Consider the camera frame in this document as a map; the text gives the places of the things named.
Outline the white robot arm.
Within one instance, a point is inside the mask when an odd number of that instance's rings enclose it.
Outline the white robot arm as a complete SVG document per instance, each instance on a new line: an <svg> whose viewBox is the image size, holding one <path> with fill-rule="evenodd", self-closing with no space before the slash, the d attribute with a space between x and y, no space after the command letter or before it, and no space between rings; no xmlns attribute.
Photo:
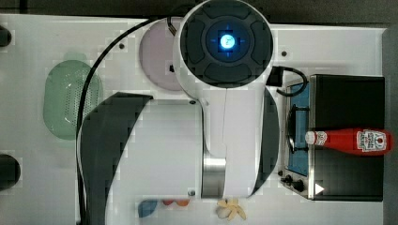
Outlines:
<svg viewBox="0 0 398 225"><path fill-rule="evenodd" d="M206 0L177 28L176 77L202 110L204 199L251 197L276 167L273 52L268 20L243 0Z"/></svg>

